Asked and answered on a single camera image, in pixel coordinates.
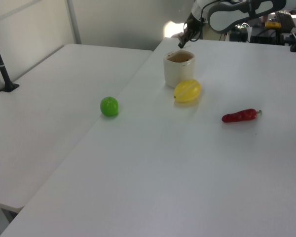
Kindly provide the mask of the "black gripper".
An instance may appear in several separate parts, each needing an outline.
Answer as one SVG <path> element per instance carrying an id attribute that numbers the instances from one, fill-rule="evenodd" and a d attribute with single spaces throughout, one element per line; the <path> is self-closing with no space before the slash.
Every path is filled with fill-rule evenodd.
<path id="1" fill-rule="evenodd" d="M 178 34 L 179 48 L 184 48 L 188 41 L 195 42 L 203 37 L 203 19 L 195 18 L 191 13 L 185 22 L 184 33 Z"/>

